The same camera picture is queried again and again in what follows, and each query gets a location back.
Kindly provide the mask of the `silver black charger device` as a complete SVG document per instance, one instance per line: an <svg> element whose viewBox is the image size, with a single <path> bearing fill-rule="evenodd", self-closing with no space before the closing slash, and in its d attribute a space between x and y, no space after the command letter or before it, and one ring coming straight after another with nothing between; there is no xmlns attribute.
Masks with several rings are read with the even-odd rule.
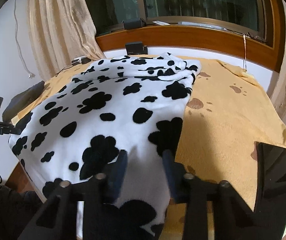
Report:
<svg viewBox="0 0 286 240"><path fill-rule="evenodd" d="M77 64L87 64L91 61L91 59L89 59L88 57L86 56L81 56L81 57L77 57L75 59L73 59L71 61L71 65L72 66L76 66Z"/></svg>

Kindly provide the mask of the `grey pillow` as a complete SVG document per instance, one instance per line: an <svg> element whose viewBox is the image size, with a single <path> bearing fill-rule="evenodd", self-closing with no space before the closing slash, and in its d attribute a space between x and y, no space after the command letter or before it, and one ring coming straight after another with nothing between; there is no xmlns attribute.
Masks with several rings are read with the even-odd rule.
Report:
<svg viewBox="0 0 286 240"><path fill-rule="evenodd" d="M40 81L22 93L14 96L2 113L3 122L9 123L20 111L34 102L42 94L44 84L44 81Z"/></svg>

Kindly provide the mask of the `yellow paw print blanket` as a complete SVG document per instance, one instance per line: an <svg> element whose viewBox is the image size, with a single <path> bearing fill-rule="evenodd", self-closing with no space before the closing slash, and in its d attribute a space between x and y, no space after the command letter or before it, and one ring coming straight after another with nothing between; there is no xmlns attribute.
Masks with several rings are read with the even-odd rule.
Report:
<svg viewBox="0 0 286 240"><path fill-rule="evenodd" d="M198 61L202 70L184 111L177 150L162 155L170 201L158 238L281 239L286 220L268 222L254 211L256 145L286 148L286 126L242 68ZM107 212L112 204L103 205L108 239L116 232ZM76 239L83 239L83 206L78 202Z"/></svg>

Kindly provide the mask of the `black-white cow print garment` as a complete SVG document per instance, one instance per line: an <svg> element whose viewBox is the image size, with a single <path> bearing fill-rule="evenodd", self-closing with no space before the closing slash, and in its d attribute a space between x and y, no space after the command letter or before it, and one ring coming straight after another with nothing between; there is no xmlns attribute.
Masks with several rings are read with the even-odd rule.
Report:
<svg viewBox="0 0 286 240"><path fill-rule="evenodd" d="M47 198L128 156L119 198L107 206L112 239L157 239L170 201L163 152L175 153L202 65L170 53L92 63L17 123L9 146Z"/></svg>

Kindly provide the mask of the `black box on sill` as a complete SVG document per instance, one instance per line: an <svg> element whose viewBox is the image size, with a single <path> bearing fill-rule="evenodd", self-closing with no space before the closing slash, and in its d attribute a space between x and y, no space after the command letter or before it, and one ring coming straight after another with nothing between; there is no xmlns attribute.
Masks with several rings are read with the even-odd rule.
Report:
<svg viewBox="0 0 286 240"><path fill-rule="evenodd" d="M146 22L142 18L133 18L129 20L124 20L122 22L122 25L125 30L132 30L145 27Z"/></svg>

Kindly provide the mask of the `beige curtain left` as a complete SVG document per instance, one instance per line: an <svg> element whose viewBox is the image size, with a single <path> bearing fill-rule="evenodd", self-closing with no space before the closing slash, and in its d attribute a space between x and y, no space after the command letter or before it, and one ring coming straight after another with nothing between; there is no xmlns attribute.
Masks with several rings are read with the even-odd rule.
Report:
<svg viewBox="0 0 286 240"><path fill-rule="evenodd" d="M47 81L78 57L102 59L96 28L85 0L27 0L31 48Z"/></svg>

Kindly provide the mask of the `black glossy phone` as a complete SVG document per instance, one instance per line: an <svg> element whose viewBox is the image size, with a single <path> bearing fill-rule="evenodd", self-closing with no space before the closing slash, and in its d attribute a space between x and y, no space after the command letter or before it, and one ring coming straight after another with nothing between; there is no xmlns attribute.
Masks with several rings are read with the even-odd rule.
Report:
<svg viewBox="0 0 286 240"><path fill-rule="evenodd" d="M254 211L268 222L286 220L286 148L259 142Z"/></svg>

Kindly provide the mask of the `black box below sill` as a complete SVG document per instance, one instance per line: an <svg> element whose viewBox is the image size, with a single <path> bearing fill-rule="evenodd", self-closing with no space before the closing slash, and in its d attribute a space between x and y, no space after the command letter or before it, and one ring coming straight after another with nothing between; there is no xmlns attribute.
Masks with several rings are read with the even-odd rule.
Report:
<svg viewBox="0 0 286 240"><path fill-rule="evenodd" d="M147 47L144 46L143 42L128 42L125 44L126 53L128 56L132 55L147 55Z"/></svg>

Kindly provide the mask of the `white paper on sill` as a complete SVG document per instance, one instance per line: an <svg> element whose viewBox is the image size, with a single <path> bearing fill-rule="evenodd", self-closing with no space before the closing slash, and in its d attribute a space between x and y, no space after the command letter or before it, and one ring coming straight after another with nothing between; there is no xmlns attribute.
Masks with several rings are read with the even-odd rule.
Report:
<svg viewBox="0 0 286 240"><path fill-rule="evenodd" d="M160 25L160 26L167 26L170 25L169 23L166 22L162 22L162 21L153 21L154 24L156 25Z"/></svg>

